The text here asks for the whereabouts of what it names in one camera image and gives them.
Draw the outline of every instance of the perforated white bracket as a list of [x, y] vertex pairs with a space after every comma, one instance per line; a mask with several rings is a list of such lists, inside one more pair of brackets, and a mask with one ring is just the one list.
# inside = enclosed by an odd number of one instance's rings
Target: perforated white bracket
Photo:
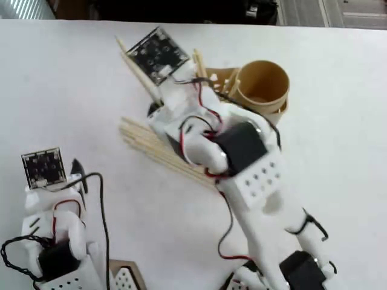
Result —
[[138, 290], [130, 270], [125, 267], [115, 276], [115, 286], [117, 290]]
[[275, 148], [233, 178], [221, 180], [218, 188], [251, 209], [280, 189], [281, 172], [282, 157]]
[[52, 281], [38, 285], [41, 290], [104, 290], [94, 265], [87, 256], [79, 268]]

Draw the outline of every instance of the black wire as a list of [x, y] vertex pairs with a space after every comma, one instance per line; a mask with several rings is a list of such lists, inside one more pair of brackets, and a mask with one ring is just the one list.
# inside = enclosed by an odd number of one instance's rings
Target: black wire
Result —
[[41, 289], [37, 286], [37, 284], [36, 284], [35, 281], [32, 282], [32, 287], [34, 287], [35, 290], [41, 290]]
[[20, 236], [20, 237], [14, 237], [13, 239], [10, 239], [10, 240], [6, 240], [2, 246], [1, 246], [1, 250], [0, 250], [0, 254], [1, 254], [1, 257], [4, 261], [4, 264], [6, 267], [8, 268], [11, 268], [11, 269], [14, 269], [16, 270], [17, 272], [20, 272], [24, 275], [28, 275], [34, 282], [40, 282], [40, 281], [43, 281], [43, 277], [36, 277], [29, 269], [27, 268], [21, 268], [21, 267], [18, 267], [14, 264], [12, 264], [9, 260], [8, 260], [8, 257], [7, 257], [7, 252], [5, 251], [5, 248], [11, 244], [11, 243], [15, 243], [15, 242], [20, 242], [21, 240], [32, 240], [34, 242], [37, 242], [39, 243], [43, 248], [48, 248], [52, 245], [52, 239], [49, 239], [47, 237], [39, 237], [39, 236], [34, 236], [34, 235], [27, 235], [27, 236]]
[[239, 107], [241, 107], [241, 108], [243, 108], [243, 109], [245, 109], [245, 110], [247, 110], [247, 111], [250, 111], [250, 112], [252, 112], [252, 113], [254, 113], [254, 114], [257, 114], [257, 115], [261, 116], [263, 119], [265, 119], [266, 122], [269, 124], [269, 126], [274, 130], [274, 132], [275, 132], [275, 134], [276, 134], [276, 137], [277, 137], [277, 145], [278, 145], [278, 147], [282, 150], [281, 134], [279, 133], [278, 128], [277, 128], [277, 127], [276, 127], [276, 126], [275, 126], [268, 118], [266, 118], [265, 116], [263, 116], [261, 113], [256, 112], [256, 111], [254, 111], [253, 109], [250, 109], [248, 106], [245, 106], [245, 105], [243, 105], [243, 104], [241, 104], [241, 103], [239, 103], [239, 102], [233, 100], [232, 98], [230, 98], [230, 97], [229, 97], [228, 95], [226, 95], [226, 94], [223, 94], [223, 93], [221, 93], [221, 92], [216, 92], [216, 91], [214, 91], [214, 92], [215, 92], [219, 97], [225, 99], [226, 101], [228, 101], [228, 102], [230, 102], [230, 103], [233, 103], [234, 105], [237, 105], [237, 106], [239, 106]]
[[108, 233], [108, 226], [106, 224], [105, 219], [105, 208], [103, 206], [103, 177], [101, 173], [98, 172], [92, 172], [89, 174], [86, 174], [85, 176], [67, 184], [66, 186], [60, 188], [59, 190], [68, 189], [75, 184], [82, 182], [89, 178], [90, 176], [98, 176], [100, 180], [100, 206], [101, 206], [101, 215], [102, 215], [102, 224], [103, 224], [103, 230], [105, 231], [105, 238], [106, 238], [106, 289], [110, 290], [110, 277], [109, 277], [109, 233]]
[[193, 116], [188, 116], [187, 118], [185, 118], [184, 121], [181, 122], [181, 124], [180, 124], [180, 126], [179, 126], [179, 129], [183, 128], [183, 126], [186, 124], [186, 122], [187, 122], [189, 119], [191, 119], [191, 118], [196, 118], [196, 119], [199, 119], [199, 120], [205, 122], [205, 123], [210, 127], [211, 131], [214, 132], [213, 127], [211, 126], [211, 124], [210, 124], [206, 119], [204, 119], [204, 118], [202, 118], [202, 117], [199, 117], [199, 116], [194, 116], [194, 115], [193, 115]]
[[277, 137], [277, 145], [282, 150], [281, 134], [279, 133], [277, 127], [268, 118], [263, 116], [261, 113], [256, 112], [253, 109], [250, 109], [248, 106], [245, 106], [244, 104], [241, 104], [240, 102], [233, 100], [227, 94], [224, 94], [222, 92], [216, 91], [215, 87], [213, 85], [213, 81], [210, 78], [208, 78], [208, 77], [196, 77], [196, 78], [194, 78], [192, 80], [180, 80], [180, 81], [179, 80], [175, 80], [175, 83], [178, 84], [178, 85], [186, 85], [188, 83], [202, 83], [202, 82], [208, 83], [210, 88], [212, 88], [214, 93], [216, 93], [219, 97], [221, 97], [221, 98], [225, 99], [226, 101], [228, 101], [230, 103], [233, 103], [234, 105], [237, 105], [237, 106], [239, 106], [239, 107], [241, 107], [241, 108], [243, 108], [243, 109], [245, 109], [245, 110], [247, 110], [249, 112], [257, 114], [257, 115], [261, 116], [263, 119], [265, 119], [266, 122], [269, 124], [269, 126], [274, 130], [274, 132], [276, 134], [276, 137]]
[[[106, 289], [110, 290], [110, 277], [109, 277], [109, 233], [108, 233], [108, 226], [106, 224], [106, 219], [105, 219], [105, 208], [104, 208], [104, 205], [103, 205], [103, 177], [102, 177], [102, 175], [100, 173], [98, 173], [98, 172], [92, 172], [92, 173], [89, 173], [89, 174], [87, 174], [87, 175], [85, 175], [85, 176], [83, 176], [83, 177], [81, 177], [81, 178], [79, 178], [79, 179], [77, 179], [77, 180], [75, 180], [75, 181], [73, 181], [71, 183], [68, 183], [67, 185], [65, 185], [65, 186], [63, 186], [63, 187], [61, 187], [59, 189], [50, 190], [50, 191], [51, 192], [59, 192], [59, 191], [64, 190], [64, 189], [68, 189], [68, 188], [74, 186], [75, 184], [86, 180], [90, 176], [98, 176], [99, 180], [100, 180], [100, 206], [101, 206], [103, 230], [105, 231], [105, 238], [106, 238]], [[8, 261], [7, 253], [5, 252], [6, 246], [9, 245], [10, 243], [18, 242], [20, 240], [34, 240], [36, 242], [39, 242], [42, 245], [42, 247], [44, 247], [44, 248], [46, 247], [47, 248], [47, 247], [49, 247], [52, 244], [52, 239], [49, 239], [47, 237], [38, 237], [38, 236], [32, 236], [32, 235], [15, 237], [15, 238], [13, 238], [11, 240], [6, 241], [2, 245], [1, 250], [0, 250], [0, 254], [1, 254], [1, 256], [3, 258], [3, 261], [4, 261], [4, 263], [5, 263], [5, 265], [7, 267], [12, 268], [14, 270], [17, 270], [20, 273], [23, 273], [25, 275], [30, 276], [31, 279], [34, 282], [41, 282], [41, 281], [43, 281], [43, 277], [38, 278], [31, 271], [29, 271], [28, 269], [20, 268], [18, 266], [15, 266], [15, 265], [11, 264]]]
[[226, 230], [226, 232], [222, 235], [222, 237], [220, 238], [219, 242], [218, 242], [218, 254], [220, 256], [220, 258], [222, 259], [225, 259], [225, 260], [236, 260], [236, 259], [243, 259], [243, 260], [251, 260], [249, 257], [247, 256], [242, 256], [242, 255], [237, 255], [237, 256], [226, 256], [226, 255], [223, 255], [221, 250], [220, 250], [220, 247], [224, 241], [224, 239], [230, 234], [231, 230], [232, 230], [232, 227], [234, 226], [234, 217], [233, 217], [233, 214], [232, 214], [232, 210], [231, 210], [231, 206], [230, 206], [230, 203], [229, 201], [227, 200], [226, 196], [224, 195], [223, 192], [219, 192], [220, 195], [224, 198], [226, 204], [227, 204], [227, 208], [229, 209], [229, 213], [230, 213], [230, 225], [228, 227], [228, 229]]

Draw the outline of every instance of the white surface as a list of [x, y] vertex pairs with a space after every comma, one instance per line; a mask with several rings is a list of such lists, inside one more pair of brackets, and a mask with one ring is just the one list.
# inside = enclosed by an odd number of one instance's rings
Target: white surface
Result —
[[[216, 253], [229, 223], [222, 198], [128, 148], [117, 129], [123, 115], [145, 122], [151, 99], [114, 35], [130, 47], [154, 26], [0, 22], [0, 237], [17, 236], [24, 216], [20, 155], [60, 146], [67, 172], [77, 157], [104, 175], [112, 259], [136, 261], [149, 289], [217, 289], [242, 264]], [[385, 289], [387, 32], [164, 27], [208, 66], [266, 59], [287, 71], [290, 105], [279, 128], [294, 194], [328, 230], [349, 289]], [[88, 229], [103, 241], [97, 183], [89, 181]], [[295, 238], [278, 237], [285, 257]], [[223, 251], [244, 253], [245, 242], [235, 227]], [[20, 248], [11, 246], [10, 258], [26, 265]], [[30, 284], [1, 264], [1, 289]]]

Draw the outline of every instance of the bundle of wooden sticks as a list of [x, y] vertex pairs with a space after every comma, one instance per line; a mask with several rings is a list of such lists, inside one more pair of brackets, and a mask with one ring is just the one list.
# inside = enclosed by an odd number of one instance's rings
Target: bundle of wooden sticks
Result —
[[130, 118], [123, 117], [120, 132], [123, 135], [125, 142], [132, 148], [144, 152], [154, 161], [161, 163], [210, 189], [215, 189], [213, 180], [203, 173], [203, 167], [193, 167], [185, 163], [170, 147], [164, 145], [164, 143], [158, 139], [156, 134], [147, 127]]

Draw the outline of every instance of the black cable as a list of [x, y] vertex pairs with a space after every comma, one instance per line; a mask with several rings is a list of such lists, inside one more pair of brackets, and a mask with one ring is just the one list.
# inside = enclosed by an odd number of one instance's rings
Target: black cable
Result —
[[[59, 188], [59, 189], [55, 189], [55, 190], [52, 190], [51, 192], [59, 192], [63, 189], [68, 189], [72, 186], [74, 186], [75, 184], [79, 183], [79, 182], [83, 182], [84, 180], [86, 180], [87, 178], [89, 178], [90, 176], [98, 176], [99, 179], [100, 179], [100, 206], [101, 206], [101, 215], [102, 215], [102, 224], [103, 224], [103, 229], [105, 231], [105, 238], [106, 238], [106, 289], [107, 290], [110, 290], [110, 277], [109, 277], [109, 233], [108, 233], [108, 226], [106, 224], [106, 219], [105, 219], [105, 208], [104, 208], [104, 205], [103, 205], [103, 177], [100, 173], [98, 172], [92, 172], [92, 173], [89, 173], [71, 183], [68, 183], [67, 185]], [[5, 265], [9, 268], [12, 268], [14, 270], [17, 270], [18, 272], [20, 273], [23, 273], [25, 275], [28, 275], [31, 277], [31, 279], [34, 281], [34, 282], [41, 282], [43, 281], [43, 277], [41, 278], [38, 278], [36, 277], [31, 271], [29, 271], [28, 269], [25, 269], [25, 268], [20, 268], [18, 266], [15, 266], [13, 264], [11, 264], [9, 261], [8, 261], [8, 258], [7, 258], [7, 253], [5, 252], [5, 248], [7, 245], [9, 245], [10, 243], [13, 243], [13, 242], [18, 242], [20, 240], [34, 240], [36, 242], [39, 242], [42, 247], [44, 248], [48, 248], [52, 245], [52, 239], [49, 239], [47, 237], [38, 237], [38, 236], [32, 236], [32, 235], [28, 235], [28, 236], [21, 236], [21, 237], [15, 237], [11, 240], [7, 240], [2, 246], [1, 246], [1, 250], [0, 250], [0, 254], [3, 258], [3, 261], [5, 263]]]
[[277, 137], [277, 145], [282, 150], [281, 134], [279, 133], [277, 127], [268, 118], [263, 116], [261, 113], [256, 112], [253, 109], [250, 109], [248, 106], [245, 106], [244, 104], [241, 104], [240, 102], [233, 100], [227, 94], [224, 94], [222, 92], [216, 91], [215, 87], [214, 87], [214, 84], [213, 84], [213, 81], [210, 78], [208, 78], [208, 77], [196, 77], [196, 78], [194, 78], [192, 80], [180, 80], [180, 81], [179, 80], [175, 80], [175, 83], [178, 84], [178, 85], [186, 85], [188, 83], [202, 83], [202, 82], [208, 83], [210, 88], [212, 88], [214, 93], [216, 95], [218, 95], [219, 97], [221, 97], [221, 98], [225, 99], [226, 101], [228, 101], [230, 103], [233, 103], [234, 105], [237, 105], [237, 106], [239, 106], [239, 107], [241, 107], [241, 108], [243, 108], [243, 109], [245, 109], [245, 110], [247, 110], [249, 112], [257, 114], [257, 115], [261, 116], [263, 119], [265, 119], [266, 122], [269, 124], [269, 126], [274, 130], [274, 132], [276, 134], [276, 137]]
[[300, 229], [298, 231], [289, 231], [289, 230], [285, 230], [287, 231], [288, 233], [290, 234], [294, 234], [295, 236], [297, 236], [298, 234], [301, 234], [305, 227], [307, 226], [307, 224], [309, 223], [312, 223], [314, 224], [321, 232], [322, 234], [324, 235], [324, 237], [321, 238], [321, 241], [326, 241], [327, 239], [329, 239], [329, 235], [328, 235], [328, 232], [324, 229], [324, 227], [312, 216], [310, 215], [304, 208], [304, 213], [305, 213], [305, 220], [304, 220], [304, 223], [302, 224], [302, 226], [300, 227]]
[[8, 257], [7, 257], [7, 252], [5, 251], [5, 248], [11, 244], [11, 243], [15, 243], [15, 242], [20, 242], [21, 240], [32, 240], [34, 242], [37, 242], [39, 243], [43, 248], [48, 248], [52, 245], [52, 239], [49, 239], [47, 237], [39, 237], [39, 236], [34, 236], [34, 235], [27, 235], [27, 236], [20, 236], [20, 237], [14, 237], [13, 239], [10, 239], [10, 240], [6, 240], [2, 246], [1, 246], [1, 250], [0, 250], [0, 254], [1, 254], [1, 257], [4, 261], [4, 264], [6, 267], [8, 268], [11, 268], [11, 269], [14, 269], [16, 270], [17, 272], [20, 272], [24, 275], [28, 275], [34, 282], [40, 282], [40, 281], [43, 281], [43, 277], [36, 277], [29, 269], [27, 268], [21, 268], [21, 267], [18, 267], [14, 264], [12, 264], [9, 260], [8, 260]]
[[195, 116], [195, 115], [188, 116], [187, 118], [185, 118], [184, 121], [181, 122], [181, 124], [180, 124], [180, 126], [179, 126], [179, 129], [183, 128], [183, 126], [186, 124], [186, 122], [187, 122], [189, 119], [191, 119], [191, 118], [196, 118], [196, 119], [199, 119], [199, 120], [205, 122], [205, 123], [210, 127], [211, 131], [214, 132], [213, 127], [211, 126], [211, 124], [210, 124], [206, 119], [204, 119], [204, 118], [202, 118], [202, 117], [199, 117], [199, 116]]
[[275, 132], [275, 134], [276, 134], [276, 137], [277, 137], [277, 145], [278, 145], [278, 147], [282, 150], [281, 134], [279, 133], [278, 128], [277, 128], [277, 127], [276, 127], [276, 126], [275, 126], [268, 118], [266, 118], [265, 116], [263, 116], [261, 113], [256, 112], [256, 111], [254, 111], [253, 109], [250, 109], [248, 106], [245, 106], [245, 105], [243, 105], [243, 104], [241, 104], [241, 103], [239, 103], [239, 102], [233, 100], [232, 98], [230, 98], [230, 97], [229, 97], [228, 95], [226, 95], [226, 94], [223, 94], [223, 93], [221, 93], [221, 92], [216, 92], [216, 91], [214, 91], [214, 92], [215, 92], [219, 97], [225, 99], [226, 101], [228, 101], [228, 102], [230, 102], [230, 103], [233, 103], [234, 105], [237, 105], [237, 106], [239, 106], [239, 107], [245, 109], [246, 111], [250, 111], [250, 112], [252, 112], [252, 113], [254, 113], [254, 114], [257, 114], [257, 115], [261, 116], [263, 119], [265, 119], [266, 122], [269, 124], [269, 126], [274, 130], [274, 132]]
[[251, 260], [251, 258], [247, 257], [247, 256], [242, 256], [242, 255], [238, 255], [238, 256], [225, 256], [224, 254], [222, 254], [221, 250], [220, 250], [220, 246], [222, 245], [224, 239], [230, 234], [231, 230], [232, 230], [232, 227], [234, 226], [234, 217], [232, 215], [232, 210], [231, 210], [231, 206], [230, 206], [230, 203], [229, 201], [227, 200], [226, 196], [224, 195], [223, 192], [219, 192], [220, 195], [224, 198], [226, 204], [227, 204], [227, 208], [229, 209], [229, 213], [230, 213], [230, 225], [228, 227], [228, 229], [226, 230], [226, 232], [222, 235], [222, 237], [220, 238], [219, 242], [218, 242], [218, 254], [219, 256], [222, 258], [222, 259], [225, 259], [225, 260], [236, 260], [236, 259], [243, 259], [243, 260]]
[[41, 290], [41, 289], [37, 286], [37, 284], [36, 284], [35, 281], [32, 283], [32, 287], [34, 287], [35, 290]]
[[106, 224], [105, 219], [105, 208], [103, 206], [103, 177], [101, 173], [98, 172], [92, 172], [89, 174], [86, 174], [85, 176], [67, 184], [64, 187], [61, 187], [59, 190], [68, 189], [75, 184], [82, 182], [89, 178], [90, 176], [98, 176], [100, 180], [100, 206], [101, 206], [101, 215], [102, 215], [102, 224], [103, 224], [103, 230], [105, 231], [105, 238], [106, 238], [106, 289], [110, 290], [110, 277], [109, 277], [109, 233], [108, 233], [108, 226]]

